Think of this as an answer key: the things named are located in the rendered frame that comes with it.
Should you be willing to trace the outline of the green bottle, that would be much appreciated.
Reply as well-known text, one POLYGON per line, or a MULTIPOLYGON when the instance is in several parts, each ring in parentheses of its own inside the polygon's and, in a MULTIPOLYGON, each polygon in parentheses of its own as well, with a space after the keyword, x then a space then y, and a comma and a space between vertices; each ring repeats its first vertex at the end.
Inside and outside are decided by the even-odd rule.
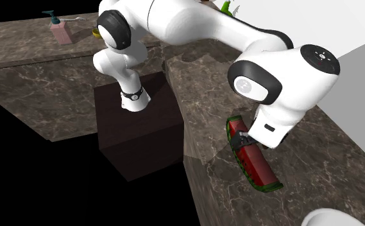
POLYGON ((224 14, 227 14, 228 16, 233 17, 233 13, 229 10, 230 3, 231 3, 231 0, 225 0, 220 11, 223 12, 224 14))

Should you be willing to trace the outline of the pink soap dispenser teal pump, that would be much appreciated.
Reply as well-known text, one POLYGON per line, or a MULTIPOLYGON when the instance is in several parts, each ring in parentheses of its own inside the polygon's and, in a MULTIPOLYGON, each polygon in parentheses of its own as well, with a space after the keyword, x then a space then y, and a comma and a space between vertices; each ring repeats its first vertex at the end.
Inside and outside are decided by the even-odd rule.
POLYGON ((54 15, 53 10, 43 11, 42 13, 51 16, 51 27, 53 35, 57 39, 60 45, 72 44, 72 33, 65 21, 61 21, 57 16, 54 15))

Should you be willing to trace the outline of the red watermelon slice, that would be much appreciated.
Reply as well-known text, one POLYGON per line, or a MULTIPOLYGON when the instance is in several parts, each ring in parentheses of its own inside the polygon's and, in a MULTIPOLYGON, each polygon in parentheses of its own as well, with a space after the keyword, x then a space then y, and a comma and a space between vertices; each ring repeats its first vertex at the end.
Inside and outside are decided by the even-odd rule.
MULTIPOLYGON (((241 115, 229 117, 226 120, 226 135, 229 144, 230 139, 237 130, 248 133, 248 127, 241 115)), ((244 146, 240 150, 232 149, 232 151, 240 169, 242 169, 242 172, 254 189, 263 193, 269 193, 283 188, 284 185, 277 179, 264 158, 258 143, 244 146)))

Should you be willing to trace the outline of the white rounded object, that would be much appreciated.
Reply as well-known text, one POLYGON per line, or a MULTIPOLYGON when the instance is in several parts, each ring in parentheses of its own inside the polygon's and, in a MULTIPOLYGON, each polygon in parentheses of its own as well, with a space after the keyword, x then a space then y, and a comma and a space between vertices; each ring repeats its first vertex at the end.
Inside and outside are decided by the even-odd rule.
POLYGON ((365 226, 365 224, 342 211, 320 208, 306 215, 301 226, 365 226))

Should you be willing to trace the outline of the dark robot stand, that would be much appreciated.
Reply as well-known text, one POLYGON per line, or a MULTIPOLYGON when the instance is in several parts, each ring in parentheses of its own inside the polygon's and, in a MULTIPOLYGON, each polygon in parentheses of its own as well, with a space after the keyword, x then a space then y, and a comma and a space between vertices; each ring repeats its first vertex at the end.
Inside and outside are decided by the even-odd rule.
POLYGON ((121 107, 118 83, 94 89, 99 149, 127 181, 183 160, 183 117, 165 74, 141 82, 151 101, 138 112, 121 107))

